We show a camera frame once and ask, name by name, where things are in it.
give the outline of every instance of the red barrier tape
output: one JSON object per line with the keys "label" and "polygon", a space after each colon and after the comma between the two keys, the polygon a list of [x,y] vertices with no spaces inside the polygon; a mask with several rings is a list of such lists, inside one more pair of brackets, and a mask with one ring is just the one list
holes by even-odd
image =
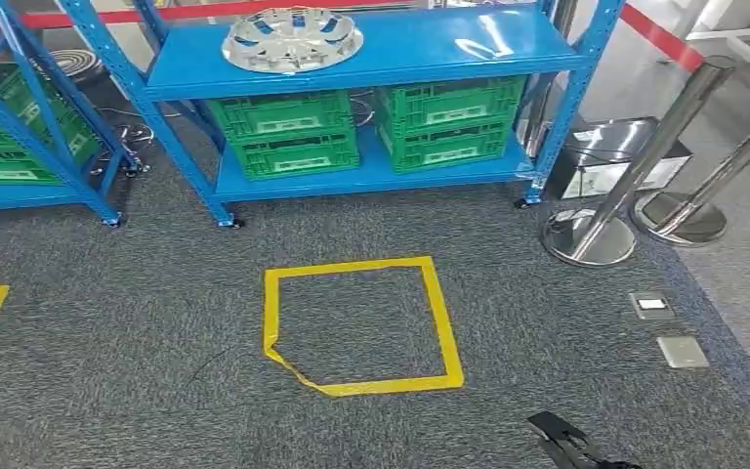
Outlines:
{"label": "red barrier tape", "polygon": [[[360,0],[298,0],[295,2],[304,7],[349,8],[360,6]],[[365,3],[366,6],[391,5],[406,3],[406,0],[376,0]],[[287,8],[292,6],[292,0],[262,0],[246,3],[218,3],[212,5],[190,5],[187,7],[170,7],[158,9],[165,20],[191,20],[206,17],[229,17],[233,15],[251,15],[266,8]],[[135,11],[104,12],[99,17],[105,24],[118,22],[142,21]],[[73,26],[68,15],[63,13],[21,15],[21,22],[27,27],[39,29],[53,29],[57,27]]]}
{"label": "red barrier tape", "polygon": [[684,69],[694,72],[703,63],[703,56],[699,52],[631,5],[625,5],[619,18]]}

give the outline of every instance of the stanchion base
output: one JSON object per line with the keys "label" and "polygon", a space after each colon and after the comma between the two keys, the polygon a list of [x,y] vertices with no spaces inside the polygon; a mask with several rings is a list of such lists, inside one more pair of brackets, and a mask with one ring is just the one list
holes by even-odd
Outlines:
{"label": "stanchion base", "polygon": [[649,193],[634,202],[631,218],[638,228],[654,239],[676,246],[699,247],[723,236],[726,233],[726,215],[710,203],[700,207],[676,230],[668,234],[656,230],[660,222],[687,197],[687,194],[679,192]]}
{"label": "stanchion base", "polygon": [[551,217],[542,229],[545,249],[568,264],[582,267],[605,267],[628,259],[634,252],[636,240],[628,225],[617,218],[605,225],[587,252],[573,256],[593,215],[593,210],[565,210]]}

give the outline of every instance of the silver wheel cover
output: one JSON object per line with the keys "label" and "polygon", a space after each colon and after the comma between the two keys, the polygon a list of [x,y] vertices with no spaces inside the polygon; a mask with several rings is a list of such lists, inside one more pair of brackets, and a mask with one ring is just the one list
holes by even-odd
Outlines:
{"label": "silver wheel cover", "polygon": [[247,70],[299,73],[340,63],[362,44],[363,35],[344,15],[323,8],[269,8],[231,27],[223,56]]}

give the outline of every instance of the stacked crates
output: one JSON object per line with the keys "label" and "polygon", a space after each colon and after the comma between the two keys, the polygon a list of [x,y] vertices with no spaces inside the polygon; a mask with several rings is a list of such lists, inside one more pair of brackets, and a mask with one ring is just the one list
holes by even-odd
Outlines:
{"label": "stacked crates", "polygon": [[208,107],[247,179],[358,166],[346,91],[209,100]]}
{"label": "stacked crates", "polygon": [[[99,139],[81,114],[59,97],[47,80],[40,81],[75,163],[78,166],[84,165],[101,148]],[[33,101],[15,64],[0,64],[0,99],[48,147],[53,146],[53,139],[41,116],[39,105]],[[57,185],[61,181],[0,128],[0,184]]]}
{"label": "stacked crates", "polygon": [[524,76],[375,90],[375,122],[398,173],[498,158]]}

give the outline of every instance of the carpet floor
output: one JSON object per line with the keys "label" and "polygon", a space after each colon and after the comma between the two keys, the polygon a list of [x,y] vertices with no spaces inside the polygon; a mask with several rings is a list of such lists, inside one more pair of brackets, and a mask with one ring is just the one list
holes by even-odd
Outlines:
{"label": "carpet floor", "polygon": [[[0,212],[0,467],[552,468],[524,425],[544,409],[645,468],[750,467],[745,396],[656,345],[719,321],[670,249],[564,265],[537,239],[555,207],[516,210],[505,185],[238,204],[248,226],[217,229],[150,153],[120,183],[120,230],[81,207]],[[415,256],[462,388],[329,398],[263,355],[266,269]],[[628,293],[648,290],[678,318],[639,320]],[[442,368],[413,269],[285,279],[278,349],[318,383]]]}

